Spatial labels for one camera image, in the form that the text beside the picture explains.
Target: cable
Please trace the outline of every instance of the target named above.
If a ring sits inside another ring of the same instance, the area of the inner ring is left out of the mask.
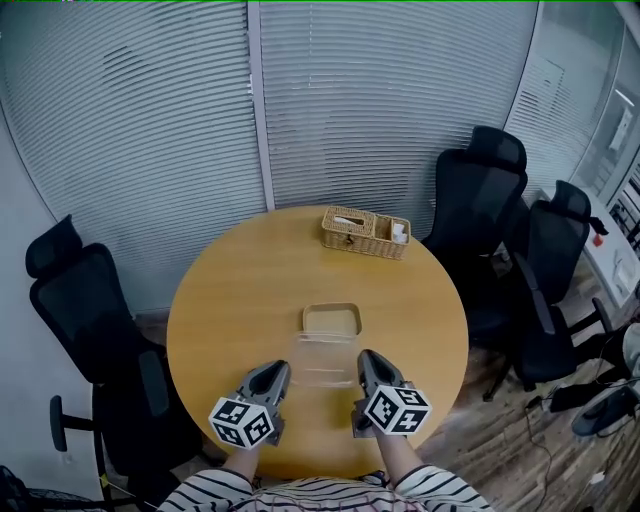
[[[542,398],[540,395],[532,398],[531,401],[529,401],[529,403],[525,405],[524,407],[525,410],[533,409],[536,405],[541,404],[545,400],[553,400],[553,393],[555,393],[556,389],[557,388],[553,388],[551,391],[549,391],[549,394],[544,398]]]
[[[606,439],[607,437],[611,437],[616,435],[618,432],[621,432],[622,429],[624,427],[626,427],[629,423],[631,423],[632,421],[636,421],[635,416],[632,416],[631,418],[629,418],[626,422],[624,422],[622,425],[620,425],[617,429],[615,429],[613,432],[609,432],[608,434],[605,435],[600,435],[600,432],[596,433],[596,437],[600,438],[600,439]]]
[[[531,422],[529,421],[529,409],[531,409],[534,406],[529,407],[529,404],[527,404],[527,406],[525,406],[524,408],[524,416],[527,419],[527,430],[529,432],[529,441],[531,441],[531,444],[537,448],[540,448],[541,450],[544,450],[547,454],[547,456],[549,457],[549,464],[547,465],[547,470],[544,473],[544,491],[542,493],[542,499],[540,500],[540,503],[538,503],[538,506],[535,508],[534,512],[538,512],[538,510],[540,510],[540,507],[542,506],[542,504],[544,503],[544,500],[547,497],[547,489],[549,488],[549,472],[551,471],[551,465],[553,464],[553,455],[551,455],[551,452],[549,451],[549,449],[544,446],[543,444],[537,443],[536,441],[533,440],[533,431],[531,430]]]
[[[640,306],[637,306],[636,309],[633,310],[633,313],[631,314],[631,320],[629,320],[630,324],[638,323],[638,322],[640,322]]]
[[[595,377],[593,379],[593,382],[595,382],[596,384],[600,384],[601,386],[605,386],[605,389],[609,389],[609,388],[622,388],[625,386],[628,386],[629,384],[633,383],[633,382],[638,382],[640,381],[640,377],[636,377],[633,379],[627,379],[624,382],[621,382],[619,384],[615,384],[613,382],[611,383],[607,383],[607,382],[600,382],[598,380],[598,377],[600,376],[600,370],[602,369],[602,363],[604,362],[604,358],[602,357],[602,355],[604,354],[604,349],[607,346],[607,343],[609,343],[615,336],[615,334],[617,334],[619,331],[619,329],[613,333],[611,333],[611,336],[609,336],[609,339],[607,339],[607,341],[605,341],[602,345],[602,348],[600,349],[600,355],[598,356],[598,367],[596,368],[596,372],[595,372]]]
[[[609,436],[612,436],[614,434],[617,434],[624,427],[627,426],[627,423],[622,425],[620,428],[616,429],[615,432],[611,432],[610,434],[607,434],[605,436],[601,436],[600,434],[596,434],[596,436],[598,436],[599,438],[603,439],[605,437],[609,437]],[[607,460],[604,463],[604,468],[602,469],[602,473],[605,475],[605,477],[609,474],[609,469],[611,469],[611,461],[612,461],[613,454],[615,453],[615,450],[618,447],[618,445],[620,445],[620,443],[622,443],[623,439],[624,439],[624,434],[621,434],[620,435],[620,439],[618,440],[618,442],[615,444],[615,446],[613,448],[611,448],[611,450],[609,450],[609,456],[607,457]],[[571,510],[571,512],[575,512],[575,510],[578,508],[578,505],[580,504],[580,500],[582,499],[582,497],[584,496],[585,492],[587,491],[587,488],[590,485],[591,485],[590,482],[587,482],[587,484],[582,488],[582,492],[578,495],[578,498],[575,500],[576,506]]]
[[[140,499],[140,498],[138,498],[135,494],[131,494],[131,493],[130,493],[129,491],[127,491],[126,489],[123,489],[122,487],[118,487],[116,484],[109,482],[109,479],[107,478],[107,475],[106,475],[106,474],[105,474],[105,475],[102,475],[102,476],[100,477],[100,481],[101,481],[103,484],[107,484],[107,485],[110,485],[111,487],[113,487],[113,488],[115,488],[115,489],[118,489],[120,492],[123,492],[123,493],[125,493],[125,494],[128,494],[128,495],[129,495],[129,496],[131,496],[132,498]],[[145,505],[149,505],[151,508],[153,508],[153,509],[155,509],[155,510],[157,510],[157,509],[158,509],[158,507],[156,507],[153,503],[149,503],[148,501],[145,501],[145,500],[140,500],[140,501],[142,501],[142,503],[144,503]]]

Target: table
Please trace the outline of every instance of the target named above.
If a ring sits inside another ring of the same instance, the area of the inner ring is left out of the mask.
[[[403,261],[323,247],[325,209],[276,210],[236,226],[202,252],[180,284],[168,325],[171,375],[187,411],[214,441],[207,416],[218,398],[252,368],[288,358],[308,304],[357,304],[360,348],[379,351],[431,400],[431,417],[410,437],[414,446],[458,395],[468,334],[445,270],[415,239]],[[359,387],[291,385],[280,408],[287,422],[280,446],[262,449],[260,471],[354,477],[381,468],[375,440],[352,437],[350,412],[362,397]]]
[[[596,247],[593,243],[596,232],[592,227],[583,251],[595,274],[611,298],[611,301],[617,307],[621,308],[633,295],[633,291],[640,281],[640,260],[638,260],[631,244],[629,244],[624,233],[622,233],[616,221],[611,217],[605,205],[603,205],[590,190],[586,188],[581,188],[580,190],[589,197],[589,201],[591,202],[591,216],[598,217],[609,232],[608,235],[602,237],[602,245]],[[544,199],[550,200],[555,195],[555,192],[555,188],[545,188],[542,189],[541,195]],[[614,280],[616,261],[621,257],[624,258],[626,264],[633,269],[633,274],[635,275],[632,282],[633,285],[630,286],[631,291],[624,291]]]

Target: clear plastic container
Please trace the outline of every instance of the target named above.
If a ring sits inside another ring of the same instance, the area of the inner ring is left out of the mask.
[[[291,382],[298,386],[350,388],[358,384],[355,336],[300,332],[289,358]]]

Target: chair headrest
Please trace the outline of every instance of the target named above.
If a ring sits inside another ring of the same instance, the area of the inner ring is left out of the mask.
[[[567,217],[589,222],[591,201],[582,190],[566,181],[556,181],[556,193],[549,201],[550,209]]]
[[[71,215],[36,238],[25,256],[27,273],[38,279],[80,254],[82,240],[71,223]]]
[[[518,174],[527,168],[527,152],[522,142],[513,135],[490,126],[476,126],[473,129],[465,154],[468,159],[477,163]]]

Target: window blinds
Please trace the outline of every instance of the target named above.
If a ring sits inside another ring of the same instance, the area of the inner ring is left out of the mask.
[[[60,219],[168,307],[216,236],[264,211],[244,3],[7,5],[1,99]]]
[[[332,203],[433,219],[435,162],[502,128],[535,3],[263,3],[276,206]]]
[[[505,126],[527,149],[528,198],[576,170],[607,102],[624,32],[613,4],[540,5],[542,16]]]

